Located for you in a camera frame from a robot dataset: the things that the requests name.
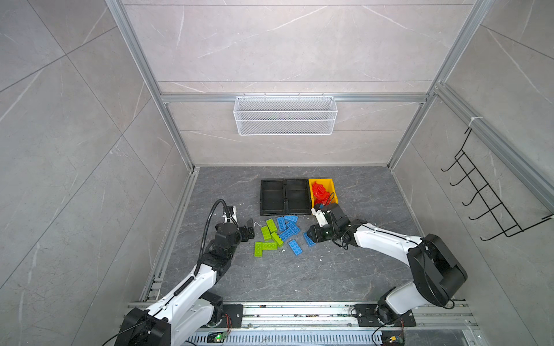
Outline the blue lego brick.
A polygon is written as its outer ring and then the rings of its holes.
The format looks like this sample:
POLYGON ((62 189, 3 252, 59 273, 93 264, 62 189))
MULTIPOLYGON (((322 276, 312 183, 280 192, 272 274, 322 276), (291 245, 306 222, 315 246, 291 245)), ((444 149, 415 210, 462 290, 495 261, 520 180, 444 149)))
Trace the blue lego brick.
POLYGON ((298 245, 298 243, 295 241, 295 240, 291 240, 290 242, 288 242, 288 245, 291 249, 291 251, 296 255, 300 255, 301 253, 303 253, 302 251, 302 248, 298 245))
POLYGON ((284 216, 284 219, 287 221, 287 222, 293 222, 293 223, 297 223, 298 221, 298 217, 297 216, 284 216))
POLYGON ((311 240, 311 238, 307 235, 307 233, 303 233, 303 237, 309 247, 315 246, 315 243, 313 242, 313 240, 311 240))
POLYGON ((293 229, 287 229, 279 235, 279 238, 281 239, 281 241, 285 242, 293 237, 295 234, 296 233, 293 229))
POLYGON ((288 221, 287 226, 290 230, 293 231, 294 234, 299 234, 301 232, 300 227, 298 227, 297 224, 293 221, 288 221))
POLYGON ((287 226, 287 222, 285 221, 284 217, 278 217, 276 220, 277 220, 277 224, 278 224, 278 230, 280 232, 285 232, 285 230, 287 230, 288 226, 287 226))

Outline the blue lego brick top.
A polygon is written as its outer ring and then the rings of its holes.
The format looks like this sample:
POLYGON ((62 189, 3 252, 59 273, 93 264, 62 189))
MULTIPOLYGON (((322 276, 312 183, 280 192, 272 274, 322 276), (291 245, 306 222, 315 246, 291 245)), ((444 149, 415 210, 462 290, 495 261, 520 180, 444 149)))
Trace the blue lego brick top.
POLYGON ((293 223, 297 223, 298 221, 298 217, 297 216, 284 216, 284 219, 287 221, 287 222, 293 222, 293 223))

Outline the green lego brick upper left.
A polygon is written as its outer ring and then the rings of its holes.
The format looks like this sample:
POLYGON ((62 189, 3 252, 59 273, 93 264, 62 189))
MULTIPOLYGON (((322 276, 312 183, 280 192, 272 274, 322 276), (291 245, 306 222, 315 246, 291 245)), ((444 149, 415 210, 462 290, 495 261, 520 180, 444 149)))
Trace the green lego brick upper left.
POLYGON ((270 241, 272 239, 271 231, 269 230, 268 226, 262 226, 261 232, 265 242, 270 241))

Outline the black bin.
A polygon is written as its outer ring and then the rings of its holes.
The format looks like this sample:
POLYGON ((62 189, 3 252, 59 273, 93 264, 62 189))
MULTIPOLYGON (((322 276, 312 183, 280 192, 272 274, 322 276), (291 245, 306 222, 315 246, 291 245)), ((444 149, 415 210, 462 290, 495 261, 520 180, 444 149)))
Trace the black bin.
POLYGON ((281 216, 286 213, 285 180, 261 180, 260 214, 261 216, 281 216))
POLYGON ((285 184, 288 215, 310 215, 311 197, 308 179, 291 179, 285 184))

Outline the left black bin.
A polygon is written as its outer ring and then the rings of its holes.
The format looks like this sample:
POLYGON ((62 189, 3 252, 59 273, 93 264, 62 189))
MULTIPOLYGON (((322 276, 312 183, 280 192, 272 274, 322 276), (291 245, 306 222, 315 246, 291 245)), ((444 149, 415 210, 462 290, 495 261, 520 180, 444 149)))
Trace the left black bin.
POLYGON ((286 213, 285 180, 261 180, 260 214, 261 216, 281 216, 286 213))

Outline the green lego brick side-lying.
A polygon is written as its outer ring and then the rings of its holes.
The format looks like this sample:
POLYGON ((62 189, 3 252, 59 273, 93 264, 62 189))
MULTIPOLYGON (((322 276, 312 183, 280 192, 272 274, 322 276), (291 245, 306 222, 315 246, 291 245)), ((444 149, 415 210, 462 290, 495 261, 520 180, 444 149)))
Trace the green lego brick side-lying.
POLYGON ((272 240, 277 244, 278 247, 282 247, 284 242, 277 233, 271 234, 272 240))

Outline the green lego brick lower left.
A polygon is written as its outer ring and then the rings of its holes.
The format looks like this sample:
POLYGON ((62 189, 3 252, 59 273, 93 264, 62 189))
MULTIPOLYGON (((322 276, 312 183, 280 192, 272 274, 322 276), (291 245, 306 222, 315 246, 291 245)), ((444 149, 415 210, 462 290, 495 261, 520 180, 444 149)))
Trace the green lego brick lower left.
POLYGON ((263 256, 263 243, 255 242, 254 257, 262 257, 262 256, 263 256))

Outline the green lego brick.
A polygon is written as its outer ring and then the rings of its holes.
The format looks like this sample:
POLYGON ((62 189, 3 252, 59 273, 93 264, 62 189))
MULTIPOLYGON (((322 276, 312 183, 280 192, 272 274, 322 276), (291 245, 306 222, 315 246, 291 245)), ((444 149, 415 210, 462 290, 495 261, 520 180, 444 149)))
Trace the green lego brick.
POLYGON ((262 257, 262 256, 263 256, 263 243, 255 242, 254 257, 262 257))
POLYGON ((270 241, 272 239, 271 231, 269 230, 268 226, 262 226, 261 232, 265 242, 270 241))
POLYGON ((271 233, 276 233, 278 231, 278 227, 275 225, 275 222, 273 219, 268 219, 266 221, 266 226, 268 227, 268 230, 271 233))

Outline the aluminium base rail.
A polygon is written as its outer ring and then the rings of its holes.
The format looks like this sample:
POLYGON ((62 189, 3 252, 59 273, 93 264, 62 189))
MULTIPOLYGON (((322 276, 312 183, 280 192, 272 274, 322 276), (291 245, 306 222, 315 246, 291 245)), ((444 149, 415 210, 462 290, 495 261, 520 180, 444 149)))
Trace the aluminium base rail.
POLYGON ((228 302, 211 326, 172 332, 176 345, 487 345, 467 304, 430 305, 392 324, 373 314, 372 301, 228 302))

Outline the red lego brick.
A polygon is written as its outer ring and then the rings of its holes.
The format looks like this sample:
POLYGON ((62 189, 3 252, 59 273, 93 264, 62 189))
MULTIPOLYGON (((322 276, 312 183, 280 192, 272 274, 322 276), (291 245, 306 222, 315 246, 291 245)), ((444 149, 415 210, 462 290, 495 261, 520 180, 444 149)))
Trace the red lego brick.
POLYGON ((317 182, 312 184, 312 196, 314 198, 314 205, 327 206, 334 195, 326 190, 326 188, 317 182))

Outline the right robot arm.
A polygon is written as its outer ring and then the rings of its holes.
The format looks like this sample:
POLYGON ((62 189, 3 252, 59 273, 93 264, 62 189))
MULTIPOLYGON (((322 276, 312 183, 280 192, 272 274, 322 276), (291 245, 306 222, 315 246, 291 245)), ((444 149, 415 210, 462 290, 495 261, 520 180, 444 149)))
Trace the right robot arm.
POLYGON ((412 280, 390 289, 379 299, 372 315, 382 324, 395 323, 405 313, 426 304, 446 309, 467 281, 466 270, 435 234, 408 236, 359 219, 351 220, 336 203, 316 208, 312 214, 317 223, 310 226, 307 237, 314 243, 332 241, 343 249, 371 249, 410 268, 412 280))

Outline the middle black bin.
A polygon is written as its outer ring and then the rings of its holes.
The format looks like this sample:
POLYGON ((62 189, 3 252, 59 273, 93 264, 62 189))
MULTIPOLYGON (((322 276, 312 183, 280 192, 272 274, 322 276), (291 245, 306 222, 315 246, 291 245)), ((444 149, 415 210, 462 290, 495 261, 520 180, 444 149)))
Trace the middle black bin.
POLYGON ((311 197, 308 179, 291 179, 285 184, 288 215, 310 215, 311 197))

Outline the yellow bin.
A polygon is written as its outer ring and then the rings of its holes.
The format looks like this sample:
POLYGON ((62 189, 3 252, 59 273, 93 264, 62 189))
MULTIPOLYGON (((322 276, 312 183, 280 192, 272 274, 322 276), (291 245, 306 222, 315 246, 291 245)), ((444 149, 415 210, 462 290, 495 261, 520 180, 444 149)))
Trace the yellow bin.
POLYGON ((334 184, 334 181, 332 179, 330 179, 330 178, 309 179, 310 197, 311 197, 311 204, 312 204, 313 208, 315 207, 314 198, 312 196, 312 184, 314 182, 322 184, 328 192, 330 192, 334 195, 334 197, 332 198, 332 200, 329 204, 331 204, 331 203, 338 204, 339 203, 338 196, 337 196, 337 193, 336 193, 335 184, 334 184))

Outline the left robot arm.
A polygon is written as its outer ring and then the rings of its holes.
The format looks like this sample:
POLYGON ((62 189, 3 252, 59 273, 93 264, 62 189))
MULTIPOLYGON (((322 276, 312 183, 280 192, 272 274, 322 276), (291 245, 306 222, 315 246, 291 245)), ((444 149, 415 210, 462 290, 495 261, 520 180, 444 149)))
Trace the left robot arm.
POLYGON ((116 345, 182 345, 200 327, 223 320, 223 298, 210 290, 230 268, 238 245, 255 237, 254 222, 248 219, 239 227, 227 219, 215 229, 215 238, 186 278, 148 308, 125 315, 116 345))

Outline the green lego brick upper right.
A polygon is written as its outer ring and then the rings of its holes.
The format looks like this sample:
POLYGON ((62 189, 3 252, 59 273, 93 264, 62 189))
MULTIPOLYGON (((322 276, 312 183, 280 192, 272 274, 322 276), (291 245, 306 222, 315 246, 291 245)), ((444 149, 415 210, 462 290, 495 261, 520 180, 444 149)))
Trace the green lego brick upper right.
POLYGON ((278 227, 275 225, 275 222, 273 219, 268 219, 266 221, 266 226, 268 227, 268 230, 271 233, 276 233, 278 231, 278 227))

